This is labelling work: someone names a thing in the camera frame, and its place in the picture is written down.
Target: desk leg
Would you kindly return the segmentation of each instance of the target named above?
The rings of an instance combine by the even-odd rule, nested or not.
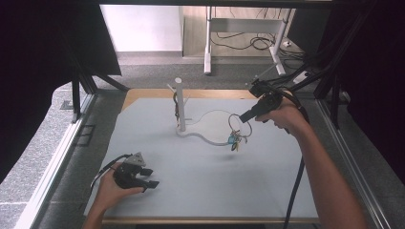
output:
[[[206,43],[205,54],[203,60],[203,73],[211,74],[211,11],[212,7],[207,7],[206,16]]]
[[[270,53],[271,53],[271,56],[273,57],[274,63],[277,64],[276,68],[277,68],[277,72],[279,75],[286,74],[286,71],[284,70],[280,57],[278,56],[278,51],[280,49],[281,42],[283,41],[284,32],[286,31],[290,14],[291,14],[291,9],[287,9],[287,11],[283,17],[283,23],[281,24],[280,29],[277,33],[276,43],[274,44],[274,47],[270,47]]]

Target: table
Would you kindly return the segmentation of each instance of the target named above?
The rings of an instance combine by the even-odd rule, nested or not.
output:
[[[215,18],[211,15],[212,7],[207,7],[206,41],[203,61],[203,72],[211,74],[211,32],[246,32],[246,33],[276,33],[277,38],[273,47],[270,47],[271,57],[276,65],[279,75],[285,75],[283,63],[278,56],[278,51],[288,25],[291,9],[287,9],[283,19],[237,19]]]
[[[183,93],[190,96],[186,116],[193,118],[198,118],[205,109],[224,108],[240,113],[257,101],[243,90],[183,90]],[[124,152],[141,151],[146,167],[154,170],[147,180],[160,184],[157,189],[128,197],[107,211],[104,223],[284,220],[301,158],[293,136],[273,125],[251,122],[253,134],[248,143],[242,144],[239,152],[231,152],[230,146],[213,146],[198,137],[177,136],[173,112],[169,90],[128,92],[101,167]],[[96,188],[97,185],[85,213],[94,200]],[[318,222],[306,173],[291,222]]]

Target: black controller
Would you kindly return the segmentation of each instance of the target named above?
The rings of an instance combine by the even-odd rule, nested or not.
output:
[[[291,102],[293,102],[295,106],[297,106],[297,109],[304,116],[304,119],[309,122],[307,111],[303,106],[301,106],[300,101],[294,95],[288,94],[282,89],[274,88],[264,80],[256,79],[252,82],[252,85],[253,86],[251,87],[249,92],[255,97],[259,98],[259,101],[251,108],[251,110],[248,110],[240,116],[240,119],[243,123],[247,122],[249,119],[255,116],[264,115],[276,110],[280,107],[280,104],[283,101],[283,97],[286,97]]]
[[[114,179],[116,184],[123,189],[142,187],[144,188],[143,192],[145,192],[148,188],[156,188],[159,184],[158,181],[145,181],[137,178],[137,175],[152,175],[153,170],[142,168],[145,165],[146,164],[140,153],[126,158],[114,171]]]

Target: white surface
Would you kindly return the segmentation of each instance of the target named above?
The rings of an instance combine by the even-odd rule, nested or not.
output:
[[[241,115],[256,99],[190,98],[187,115],[212,110]],[[293,136],[272,124],[252,121],[253,134],[239,152],[213,146],[199,137],[178,137],[171,98],[138,99],[117,118],[107,155],[100,167],[117,156],[141,151],[147,180],[157,189],[126,198],[106,217],[282,218],[286,214],[301,153]],[[89,200],[87,214],[96,194]],[[293,218],[317,218],[304,173],[292,210]]]
[[[217,146],[228,145],[228,138],[233,130],[241,131],[242,135],[249,135],[249,130],[244,130],[242,122],[236,116],[230,117],[232,114],[226,111],[210,111],[198,119],[193,119],[185,125],[185,131],[181,132],[177,128],[177,134],[182,137],[198,136],[209,144]]]
[[[180,7],[100,7],[116,52],[182,50]]]

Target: metal frame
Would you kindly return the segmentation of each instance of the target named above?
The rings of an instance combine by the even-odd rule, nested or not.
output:
[[[161,6],[212,6],[212,7],[250,7],[284,9],[346,9],[360,10],[364,0],[325,1],[325,0],[71,0],[66,4],[102,5],[161,5]]]
[[[41,207],[52,187],[53,181],[56,178],[59,168],[62,165],[66,155],[68,154],[68,151],[74,141],[75,135],[80,130],[80,126],[86,117],[85,114],[87,114],[86,112],[88,111],[90,104],[92,103],[94,98],[94,95],[88,94],[83,100],[81,112],[84,115],[82,115],[75,123],[71,123],[68,126],[65,135],[62,137],[62,140],[59,142],[59,145],[57,146],[55,153],[53,154],[51,162],[49,163],[44,172],[44,175],[39,180],[38,185],[33,191],[30,201],[27,203],[23,213],[20,216],[20,219],[17,221],[14,227],[15,229],[32,227],[32,224],[36,220],[36,217],[41,210]]]
[[[285,75],[283,63],[278,56],[278,51],[283,40],[284,32],[288,24],[291,9],[287,9],[284,18],[280,19],[239,19],[239,18],[212,18],[212,7],[207,7],[206,15],[206,41],[203,61],[204,74],[211,74],[211,32],[248,32],[248,33],[277,33],[274,47],[270,47],[270,53],[274,63],[277,64],[279,75]]]
[[[382,210],[378,200],[375,197],[375,194],[373,193],[372,189],[361,173],[361,170],[358,167],[354,157],[352,156],[352,152],[349,149],[345,138],[343,137],[339,129],[335,127],[334,123],[329,119],[330,111],[328,109],[328,105],[324,100],[317,99],[316,103],[322,113],[322,116],[325,119],[325,122],[327,123],[334,141],[336,142],[339,152],[348,167],[356,189],[358,190],[360,196],[363,198],[364,204],[368,208],[370,216],[372,217],[375,225],[378,229],[391,228],[390,223],[385,217],[384,211]]]

